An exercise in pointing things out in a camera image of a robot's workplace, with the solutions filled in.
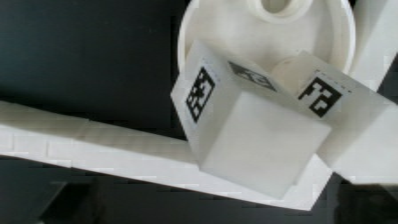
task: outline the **cube face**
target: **cube face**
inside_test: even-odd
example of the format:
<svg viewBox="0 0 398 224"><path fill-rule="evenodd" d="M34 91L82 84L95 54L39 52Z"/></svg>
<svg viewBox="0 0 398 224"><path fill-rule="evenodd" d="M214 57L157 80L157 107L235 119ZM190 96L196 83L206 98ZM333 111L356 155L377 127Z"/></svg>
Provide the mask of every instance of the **cube face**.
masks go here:
<svg viewBox="0 0 398 224"><path fill-rule="evenodd" d="M331 127L295 111L297 100L262 69L201 42L173 101L201 169L281 198Z"/></svg>
<svg viewBox="0 0 398 224"><path fill-rule="evenodd" d="M354 183L398 183L397 162L382 159L397 157L398 142L381 128L398 132L397 105L308 53L276 75L334 129L318 150L327 165Z"/></svg>
<svg viewBox="0 0 398 224"><path fill-rule="evenodd" d="M331 129L247 92L237 99L222 129L201 168L281 198Z"/></svg>

